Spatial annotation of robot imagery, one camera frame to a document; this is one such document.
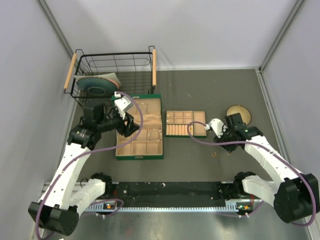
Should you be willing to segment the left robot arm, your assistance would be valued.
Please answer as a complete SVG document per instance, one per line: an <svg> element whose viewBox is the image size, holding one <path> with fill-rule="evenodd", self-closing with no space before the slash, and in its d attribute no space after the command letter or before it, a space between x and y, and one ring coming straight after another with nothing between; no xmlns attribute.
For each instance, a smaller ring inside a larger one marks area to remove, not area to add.
<svg viewBox="0 0 320 240"><path fill-rule="evenodd" d="M114 191L108 176L94 174L87 185L73 192L79 174L91 154L99 152L95 146L102 133L116 130L120 135L137 136L143 124L136 124L129 109L137 106L127 97L115 100L109 112L102 103L88 102L83 115L69 133L64 155L55 175L39 201L31 202L28 213L35 222L35 233L41 239L39 229L50 230L65 236L72 234L80 216L99 197L109 198Z"/></svg>

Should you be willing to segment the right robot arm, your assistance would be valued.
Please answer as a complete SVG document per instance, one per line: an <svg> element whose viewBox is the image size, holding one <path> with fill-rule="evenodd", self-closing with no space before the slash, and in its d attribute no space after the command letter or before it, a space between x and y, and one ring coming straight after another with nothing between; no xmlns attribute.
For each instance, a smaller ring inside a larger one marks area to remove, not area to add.
<svg viewBox="0 0 320 240"><path fill-rule="evenodd" d="M235 177L233 192L239 198L254 195L273 207L285 223L311 217L320 211L319 182L309 173L289 164L268 142L256 126L247 126L239 113L222 121L213 118L207 129L215 133L214 142L227 152L241 147L268 173L266 181L252 172L242 172Z"/></svg>

